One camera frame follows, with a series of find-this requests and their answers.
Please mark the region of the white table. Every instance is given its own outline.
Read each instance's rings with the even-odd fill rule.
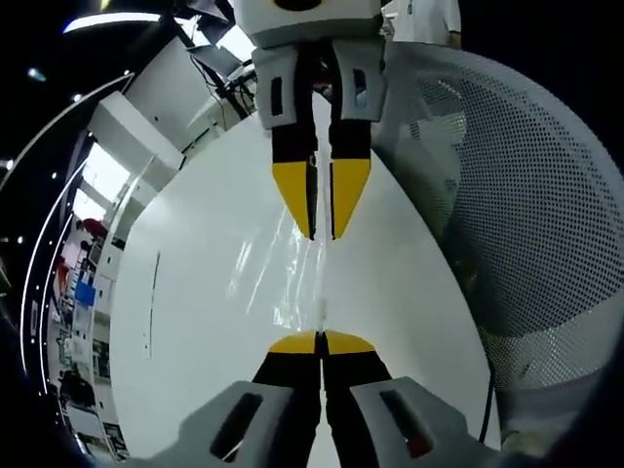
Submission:
[[[329,105],[315,96],[314,107],[327,151]],[[476,327],[422,218],[372,159],[346,234],[330,245],[326,328],[369,340],[393,376],[409,375],[461,410],[478,437],[489,371]],[[316,327],[318,243],[301,236],[285,209],[270,160],[270,139],[249,118],[191,161],[133,226],[110,343],[132,456],[171,445],[190,413],[253,378],[273,342]],[[497,421],[493,402],[492,447]],[[309,466],[337,466],[327,426],[317,430]]]

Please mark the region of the red object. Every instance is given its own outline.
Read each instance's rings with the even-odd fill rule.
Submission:
[[[87,218],[82,221],[82,225],[87,230],[89,234],[98,238],[104,238],[108,234],[108,229],[104,227],[104,225],[96,219]]]

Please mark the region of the white perforated surface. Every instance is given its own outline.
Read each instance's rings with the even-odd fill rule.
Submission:
[[[608,154],[508,68],[437,46],[392,48],[374,147],[438,238],[496,388],[599,370],[624,311],[624,183]]]

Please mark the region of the black cable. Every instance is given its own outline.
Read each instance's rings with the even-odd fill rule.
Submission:
[[[486,410],[484,411],[484,422],[481,424],[481,433],[479,434],[479,442],[482,444],[485,443],[486,435],[488,434],[489,414],[491,413],[491,401],[494,394],[494,367],[489,359],[487,359],[487,365],[489,366],[489,384],[487,385]]]
[[[197,71],[199,71],[199,74],[202,75],[202,78],[204,78],[204,83],[206,83],[206,88],[208,88],[208,92],[211,94],[211,97],[216,101],[216,103],[221,108],[221,117],[223,119],[223,130],[227,132],[227,120],[225,119],[225,107],[223,107],[223,104],[221,103],[220,99],[215,97],[215,94],[213,93],[213,87],[215,87],[215,84],[211,86],[208,80],[208,77],[204,74],[204,70],[202,70],[201,66],[197,64],[193,56],[190,56],[190,57],[191,57],[191,63],[193,63],[195,68],[197,68]]]

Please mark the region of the white shirt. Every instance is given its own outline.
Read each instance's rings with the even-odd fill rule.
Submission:
[[[395,41],[446,46],[451,31],[461,32],[457,0],[397,0],[397,2],[398,11],[394,19]]]

